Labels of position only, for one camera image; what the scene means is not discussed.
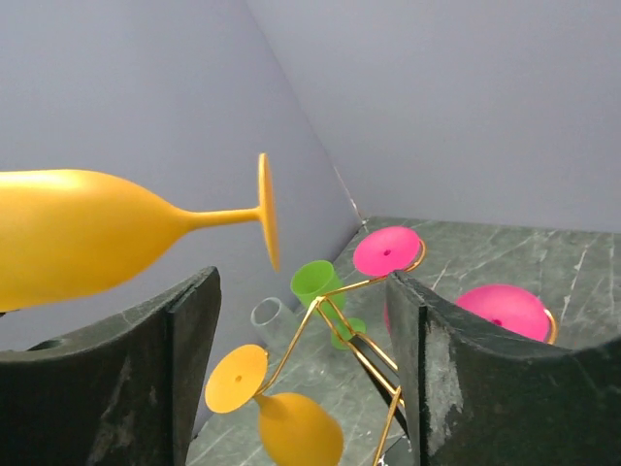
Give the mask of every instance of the white wall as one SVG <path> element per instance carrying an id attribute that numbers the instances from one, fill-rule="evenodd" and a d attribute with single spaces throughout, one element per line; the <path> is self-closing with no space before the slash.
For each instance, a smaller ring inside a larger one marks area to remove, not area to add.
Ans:
<path id="1" fill-rule="evenodd" d="M 621 231 L 618 0 L 248 0 L 366 214 Z"/>
<path id="2" fill-rule="evenodd" d="M 113 291 L 3 317 L 0 350 L 88 325 L 215 265 L 223 304 L 211 368 L 254 340 L 249 312 L 259 300 L 291 303 L 295 269 L 335 255 L 357 229 L 242 0 L 14 0 L 1 11 L 0 170 L 100 170 L 186 209 L 234 209 L 256 204 L 257 157 L 266 151 L 282 264 L 275 275 L 259 224 L 198 231 Z M 206 413 L 201 404 L 199 423 Z"/>

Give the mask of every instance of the cup rim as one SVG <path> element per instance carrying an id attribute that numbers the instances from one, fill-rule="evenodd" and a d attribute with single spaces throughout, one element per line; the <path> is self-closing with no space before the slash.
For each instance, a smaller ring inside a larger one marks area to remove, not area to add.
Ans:
<path id="1" fill-rule="evenodd" d="M 277 306 L 277 310 L 274 313 L 273 316 L 271 316 L 270 318 L 268 318 L 267 320 L 259 323 L 257 322 L 256 318 L 255 318 L 255 313 L 256 310 L 259 309 L 259 307 L 261 307 L 262 305 L 264 305 L 265 303 L 274 303 Z M 262 300 L 259 304 L 257 304 L 254 309 L 252 310 L 252 312 L 250 313 L 250 322 L 252 323 L 252 325 L 257 326 L 257 327 L 261 327 L 263 325 L 267 325 L 268 323 L 270 323 L 272 320 L 274 320 L 278 313 L 280 312 L 280 307 L 282 306 L 282 301 L 280 301 L 278 298 L 276 298 L 275 296 L 271 296 L 269 298 L 265 298 L 264 300 Z"/>
<path id="2" fill-rule="evenodd" d="M 317 289 L 315 291 L 309 292 L 309 293 L 298 293 L 295 291 L 295 286 L 294 283 L 300 279 L 300 276 L 307 272 L 309 268 L 317 266 L 317 265 L 327 265 L 330 268 L 330 276 L 326 278 L 326 280 L 321 284 L 321 286 L 318 286 Z M 291 288 L 291 291 L 293 291 L 294 294 L 298 295 L 298 296 L 312 296 L 316 293 L 317 290 L 323 288 L 326 284 L 328 284 L 332 278 L 334 277 L 334 274 L 336 273 L 336 270 L 334 268 L 334 264 L 332 262 L 330 262 L 329 260 L 326 259 L 318 259 L 318 260 L 313 260 L 311 262 L 308 262 L 306 264 L 304 264 L 302 267 L 300 267 L 295 274 L 293 274 L 293 277 L 291 278 L 291 282 L 289 283 L 289 287 Z"/>

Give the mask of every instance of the green plastic cup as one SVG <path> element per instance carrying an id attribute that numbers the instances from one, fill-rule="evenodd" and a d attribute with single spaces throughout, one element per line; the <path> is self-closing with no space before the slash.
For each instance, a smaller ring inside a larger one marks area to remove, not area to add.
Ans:
<path id="1" fill-rule="evenodd" d="M 327 260 L 314 260 L 313 262 L 309 262 L 298 269 L 291 279 L 291 291 L 306 308 L 311 305 L 312 300 L 317 296 L 323 296 L 330 291 L 342 287 L 343 282 L 334 270 L 332 263 Z M 336 294 L 330 296 L 330 298 L 342 312 L 345 308 L 345 293 Z M 321 309 L 330 320 L 336 321 L 335 325 L 342 337 L 346 340 L 351 339 L 353 335 L 347 331 L 347 328 L 339 319 L 334 308 L 330 306 L 330 303 L 322 303 L 319 309 Z M 367 326 L 361 319 L 348 318 L 347 321 L 355 331 L 361 333 L 366 332 Z M 332 335 L 332 345 L 339 350 L 345 350 L 345 346 L 334 334 Z"/>

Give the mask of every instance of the gray marble table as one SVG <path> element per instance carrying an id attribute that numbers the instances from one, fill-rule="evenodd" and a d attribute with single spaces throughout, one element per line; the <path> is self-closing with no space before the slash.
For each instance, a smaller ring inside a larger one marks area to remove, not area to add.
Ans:
<path id="1" fill-rule="evenodd" d="M 412 227 L 425 240 L 427 258 L 412 273 L 446 299 L 486 283 L 512 283 L 534 292 L 556 316 L 559 346 L 582 348 L 621 332 L 621 313 L 615 312 L 621 302 L 621 253 L 615 255 L 621 235 L 374 217 L 335 261 L 345 283 L 365 279 L 351 262 L 356 246 L 389 225 Z M 383 300 L 382 284 L 353 291 L 345 314 L 363 318 L 369 335 L 392 354 Z M 341 464 L 368 465 L 386 407 L 353 355 L 332 349 L 327 332 L 320 322 L 310 329 L 272 392 L 296 391 L 320 403 L 343 428 Z M 325 370 L 320 378 L 311 376 L 313 361 L 315 370 Z M 213 416 L 192 443 L 187 465 L 274 464 L 261 447 L 256 424 L 253 403 L 231 415 Z M 393 422 L 387 445 L 401 434 Z"/>

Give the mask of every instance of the wine glass holder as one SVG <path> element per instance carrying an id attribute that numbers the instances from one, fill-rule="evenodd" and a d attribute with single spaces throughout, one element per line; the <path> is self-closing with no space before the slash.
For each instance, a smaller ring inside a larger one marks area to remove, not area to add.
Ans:
<path id="1" fill-rule="evenodd" d="M 427 246 L 422 239 L 420 240 L 420 244 L 421 244 L 421 249 L 420 249 L 420 253 L 418 254 L 418 257 L 408 266 L 407 269 L 404 270 L 404 272 L 409 273 L 413 271 L 423 262 L 427 254 Z M 280 363 L 278 364 L 276 370 L 270 376 L 270 378 L 261 385 L 261 387 L 259 388 L 257 392 L 257 394 L 261 394 L 265 392 L 278 380 L 278 376 L 280 375 L 280 372 L 282 371 L 284 365 L 287 363 L 287 360 L 289 359 L 291 352 L 293 351 L 296 344 L 300 340 L 302 333 L 304 332 L 309 321 L 311 320 L 312 314 L 314 312 L 317 312 L 323 318 L 325 323 L 330 328 L 330 331 L 337 337 L 337 339 L 343 345 L 345 345 L 346 348 L 351 350 L 351 352 L 358 359 L 358 361 L 363 365 L 363 367 L 369 372 L 369 374 L 373 378 L 376 379 L 376 381 L 386 390 L 387 393 L 390 394 L 391 402 L 388 408 L 388 413 L 386 415 L 386 420 L 383 424 L 381 434 L 379 436 L 379 441 L 377 443 L 376 452 L 374 454 L 374 460 L 372 463 L 373 465 L 377 465 L 377 463 L 379 462 L 379 459 L 381 458 L 381 454 L 384 450 L 384 446 L 386 444 L 386 439 L 388 437 L 388 432 L 390 429 L 390 425 L 392 424 L 392 420 L 399 406 L 403 408 L 405 407 L 405 401 L 402 396 L 401 386 L 391 383 L 386 377 L 384 377 L 381 374 L 381 372 L 377 369 L 377 367 L 369 360 L 369 358 L 365 354 L 363 354 L 363 352 L 360 351 L 357 347 L 355 347 L 349 340 L 353 337 L 358 337 L 360 340 L 362 340 L 368 345 L 368 347 L 375 354 L 375 356 L 377 356 L 384 364 L 386 364 L 389 368 L 391 368 L 395 373 L 397 373 L 398 368 L 397 368 L 396 362 L 392 360 L 392 358 L 388 356 L 388 354 L 386 354 L 386 352 L 384 352 L 371 338 L 369 338 L 369 336 L 365 335 L 364 333 L 357 332 L 351 327 L 351 325 L 349 325 L 347 318 L 343 314 L 343 311 L 339 309 L 339 307 L 334 303 L 334 301 L 332 300 L 332 297 L 335 295 L 341 294 L 341 293 L 347 293 L 354 289 L 359 289 L 365 286 L 370 286 L 373 284 L 381 283 L 385 281 L 387 277 L 388 276 L 375 277 L 372 279 L 363 280 L 362 282 L 348 284 L 339 289 L 335 289 L 334 291 L 330 291 L 322 296 L 317 296 L 310 303 L 309 308 L 307 312 L 305 313 L 304 318 L 302 319 L 302 323 L 298 327 L 298 330 L 296 331 L 293 339 L 291 340 L 291 343 L 289 344 L 284 356 L 280 360 Z M 337 325 L 335 325 L 335 323 L 332 322 L 332 320 L 330 320 L 330 318 L 328 318 L 325 315 L 324 311 L 321 310 L 321 305 L 323 303 L 328 303 L 330 307 L 332 307 L 332 309 L 336 313 L 341 323 L 345 326 L 347 331 L 350 332 L 352 337 L 350 337 L 349 340 L 346 340 L 339 333 L 339 330 L 337 329 Z M 548 310 L 545 310 L 545 312 L 548 318 L 550 319 L 550 336 L 548 338 L 547 343 L 553 344 L 558 335 L 558 327 L 552 314 Z"/>

